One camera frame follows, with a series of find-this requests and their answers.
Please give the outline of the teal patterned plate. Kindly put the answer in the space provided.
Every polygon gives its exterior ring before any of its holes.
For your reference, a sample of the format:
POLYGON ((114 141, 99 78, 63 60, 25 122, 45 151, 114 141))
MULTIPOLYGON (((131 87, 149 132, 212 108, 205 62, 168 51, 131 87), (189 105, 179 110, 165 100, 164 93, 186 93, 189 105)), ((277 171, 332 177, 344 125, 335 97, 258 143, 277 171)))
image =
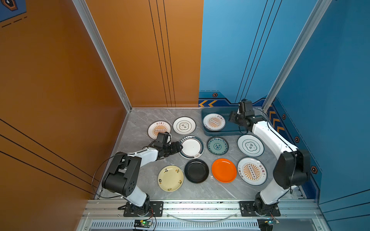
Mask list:
POLYGON ((214 155, 225 155, 229 150, 229 144, 222 137, 211 137, 207 141, 207 149, 214 155))

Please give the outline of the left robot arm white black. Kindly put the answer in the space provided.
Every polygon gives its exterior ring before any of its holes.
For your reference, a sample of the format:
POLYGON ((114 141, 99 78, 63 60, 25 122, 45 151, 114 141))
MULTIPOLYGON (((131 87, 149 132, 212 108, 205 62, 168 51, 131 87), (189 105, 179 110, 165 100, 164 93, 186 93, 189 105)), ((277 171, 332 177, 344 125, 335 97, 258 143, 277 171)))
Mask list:
POLYGON ((140 168, 171 155, 180 153, 183 146, 171 142, 168 132, 159 133, 156 140, 133 153, 117 152, 102 179, 102 188, 118 193, 129 202, 134 213, 144 216, 150 210, 150 197, 137 186, 140 168))

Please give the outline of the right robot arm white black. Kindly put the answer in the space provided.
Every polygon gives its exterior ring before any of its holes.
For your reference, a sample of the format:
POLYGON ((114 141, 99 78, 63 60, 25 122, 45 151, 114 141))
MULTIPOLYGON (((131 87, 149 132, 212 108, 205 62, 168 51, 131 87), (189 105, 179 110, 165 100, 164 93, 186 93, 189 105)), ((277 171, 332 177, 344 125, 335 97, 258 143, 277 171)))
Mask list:
POLYGON ((243 99, 238 111, 232 111, 229 122, 243 126, 257 135, 277 158, 273 180, 257 193, 251 210, 259 216, 270 215, 279 200, 290 189, 310 181, 311 157, 307 150, 300 150, 283 138, 261 115, 256 115, 252 102, 243 99))

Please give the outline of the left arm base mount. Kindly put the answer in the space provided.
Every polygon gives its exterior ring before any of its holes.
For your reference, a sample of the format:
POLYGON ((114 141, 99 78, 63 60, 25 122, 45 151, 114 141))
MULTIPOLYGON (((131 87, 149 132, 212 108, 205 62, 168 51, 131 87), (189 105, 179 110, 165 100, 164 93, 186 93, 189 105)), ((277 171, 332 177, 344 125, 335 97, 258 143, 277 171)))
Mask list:
POLYGON ((163 213, 163 201, 150 201, 144 203, 142 207, 135 206, 132 203, 127 202, 124 210, 124 217, 161 217, 163 213))

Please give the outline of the white plate dark rim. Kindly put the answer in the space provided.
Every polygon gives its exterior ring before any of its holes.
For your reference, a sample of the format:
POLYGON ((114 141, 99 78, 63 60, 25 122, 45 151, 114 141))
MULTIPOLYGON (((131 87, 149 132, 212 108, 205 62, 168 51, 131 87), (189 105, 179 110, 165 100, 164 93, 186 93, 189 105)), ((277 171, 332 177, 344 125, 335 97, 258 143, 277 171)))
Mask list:
POLYGON ((180 145, 183 147, 180 155, 186 159, 197 159, 204 152, 203 141, 196 136, 186 136, 180 140, 180 145))

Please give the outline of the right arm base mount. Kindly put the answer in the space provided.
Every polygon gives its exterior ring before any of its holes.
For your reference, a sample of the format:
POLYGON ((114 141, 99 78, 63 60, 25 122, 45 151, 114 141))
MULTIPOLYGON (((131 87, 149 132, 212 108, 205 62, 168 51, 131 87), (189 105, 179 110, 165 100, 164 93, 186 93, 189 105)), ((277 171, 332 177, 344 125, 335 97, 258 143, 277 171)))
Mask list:
POLYGON ((239 201, 240 213, 242 217, 280 217, 281 213, 278 204, 265 205, 255 204, 255 201, 239 201))

